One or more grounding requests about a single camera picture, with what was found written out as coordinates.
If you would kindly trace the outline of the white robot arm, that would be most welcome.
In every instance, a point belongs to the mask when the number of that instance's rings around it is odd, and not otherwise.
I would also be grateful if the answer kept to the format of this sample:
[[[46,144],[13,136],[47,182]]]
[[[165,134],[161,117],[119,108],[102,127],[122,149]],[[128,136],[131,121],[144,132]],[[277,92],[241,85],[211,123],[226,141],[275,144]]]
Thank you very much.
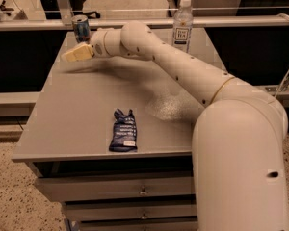
[[[273,96],[159,39],[138,21],[99,29],[68,62],[140,56],[202,103],[192,138],[199,231],[289,231],[282,143],[288,118]]]

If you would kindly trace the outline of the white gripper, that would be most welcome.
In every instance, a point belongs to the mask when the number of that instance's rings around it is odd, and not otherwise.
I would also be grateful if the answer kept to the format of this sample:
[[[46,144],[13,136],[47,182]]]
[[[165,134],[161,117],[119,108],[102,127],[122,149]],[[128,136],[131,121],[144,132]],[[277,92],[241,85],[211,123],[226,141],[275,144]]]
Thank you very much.
[[[92,33],[90,44],[85,42],[77,44],[75,47],[67,50],[62,59],[67,62],[84,61],[96,57],[106,57],[104,37],[106,35],[105,30],[97,30]]]

